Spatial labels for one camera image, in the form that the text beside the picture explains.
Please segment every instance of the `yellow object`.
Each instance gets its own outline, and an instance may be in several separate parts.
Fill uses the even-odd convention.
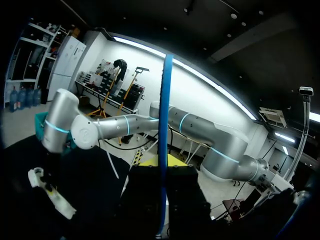
[[[141,150],[138,150],[134,156],[133,165],[140,165],[141,164],[141,158],[143,157],[143,153]]]
[[[154,156],[153,158],[143,163],[140,163],[139,166],[150,166],[150,165],[154,167],[158,166],[158,155]],[[171,154],[168,154],[168,167],[173,167],[173,166],[184,167],[188,165],[185,164],[183,161],[180,161],[178,158],[172,156]]]
[[[95,111],[93,111],[93,112],[88,113],[87,116],[94,115],[94,116],[102,116],[102,117],[104,117],[104,118],[107,118],[106,112],[105,112],[105,105],[106,105],[106,101],[107,101],[107,99],[108,99],[108,97],[109,97],[109,94],[110,94],[110,92],[111,92],[111,89],[112,89],[112,87],[114,86],[114,83],[115,83],[115,81],[116,81],[116,79],[117,79],[117,76],[118,76],[118,74],[119,74],[119,70],[120,70],[120,68],[117,70],[117,72],[116,72],[116,74],[115,74],[115,77],[114,77],[114,79],[113,79],[113,81],[112,81],[112,83],[111,83],[111,85],[110,85],[110,88],[109,88],[108,93],[106,94],[106,96],[105,96],[105,98],[104,98],[104,101],[103,101],[103,104],[102,104],[101,108],[99,108],[99,109],[97,109],[97,110],[95,110]]]
[[[135,73],[135,75],[134,75],[134,77],[133,77],[133,79],[132,79],[132,81],[131,81],[131,84],[130,84],[129,88],[128,88],[128,90],[126,91],[126,93],[125,93],[125,95],[124,95],[124,98],[123,98],[123,100],[122,100],[121,106],[119,107],[119,110],[118,110],[118,112],[116,113],[116,115],[119,115],[119,114],[120,114],[120,111],[121,111],[122,107],[124,106],[124,101],[126,100],[126,98],[127,98],[127,96],[128,96],[128,93],[130,92],[130,89],[131,89],[132,85],[134,84],[135,79],[136,79],[138,73],[139,73],[139,72],[136,72],[136,73]]]

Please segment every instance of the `black jacket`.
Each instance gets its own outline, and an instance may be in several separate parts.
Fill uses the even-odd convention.
[[[113,66],[115,68],[119,67],[121,69],[115,80],[115,84],[118,84],[119,80],[124,80],[124,77],[127,71],[127,63],[123,59],[118,59],[114,61]]]

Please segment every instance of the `black cloth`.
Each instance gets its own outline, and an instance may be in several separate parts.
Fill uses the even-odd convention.
[[[118,74],[118,76],[116,77],[116,80],[115,80],[115,84],[118,84],[119,80],[124,80],[128,65],[127,65],[125,60],[118,59],[118,60],[114,61],[113,66],[115,68],[117,68],[117,67],[120,68],[120,72],[119,72],[119,74]]]
[[[9,239],[98,239],[108,234],[130,166],[111,155],[119,175],[116,178],[107,153],[95,146],[76,148],[57,159],[57,190],[76,209],[71,220],[62,216],[45,191],[32,188],[28,171],[45,168],[47,151],[35,135],[4,150],[5,221]]]

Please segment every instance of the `fluorescent light strip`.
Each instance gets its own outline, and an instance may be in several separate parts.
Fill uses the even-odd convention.
[[[318,123],[320,123],[320,114],[316,114],[314,112],[310,112],[309,113],[309,118],[310,120],[316,121]]]
[[[292,142],[292,143],[295,143],[295,142],[296,142],[294,139],[292,139],[292,138],[290,138],[290,137],[288,137],[288,136],[282,135],[282,134],[280,134],[280,133],[275,132],[274,134],[275,134],[276,136],[280,137],[280,138],[283,138],[283,139],[285,139],[285,140],[288,140],[289,142]]]
[[[143,50],[146,50],[150,53],[153,53],[161,58],[165,58],[166,54],[157,51],[151,47],[142,45],[140,43],[134,42],[134,41],[130,41],[130,40],[126,40],[117,36],[114,36],[114,39],[118,42],[124,43],[124,44],[128,44]],[[227,92],[224,88],[222,88],[221,86],[219,86],[218,84],[214,83],[212,80],[210,80],[209,78],[207,78],[206,76],[204,76],[203,74],[201,74],[200,72],[194,70],[193,68],[191,68],[190,66],[182,63],[181,61],[177,60],[177,59],[173,59],[173,63],[184,68],[185,70],[189,71],[190,73],[196,75],[198,78],[202,79],[203,81],[205,81],[207,84],[211,85],[212,87],[214,87],[215,89],[217,89],[220,93],[222,93],[223,95],[225,95],[228,99],[230,99],[234,104],[236,104],[242,111],[245,112],[245,114],[247,114],[249,116],[249,118],[251,118],[252,120],[257,120],[255,118],[255,116],[253,116],[251,114],[251,112],[249,112],[248,109],[245,108],[245,106],[243,106],[234,96],[232,96],[229,92]]]
[[[162,57],[162,58],[166,57],[166,55],[164,53],[162,53],[160,51],[157,51],[157,50],[155,50],[155,49],[153,49],[151,47],[142,45],[140,43],[137,43],[137,42],[134,42],[134,41],[129,41],[129,40],[126,40],[126,39],[123,39],[123,38],[120,38],[120,37],[116,37],[116,36],[114,36],[114,39],[117,40],[118,42],[121,42],[121,43],[124,43],[124,44],[129,44],[131,46],[146,50],[146,51],[148,51],[150,53],[158,55],[159,57]]]
[[[285,153],[286,155],[289,155],[287,148],[286,148],[285,146],[282,146],[282,148],[283,148],[284,153]]]

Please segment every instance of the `camera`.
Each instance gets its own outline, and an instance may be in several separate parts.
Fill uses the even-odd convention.
[[[305,96],[313,96],[314,95],[314,89],[312,87],[309,87],[309,86],[301,86],[301,87],[299,87],[299,93],[301,95],[305,95]]]

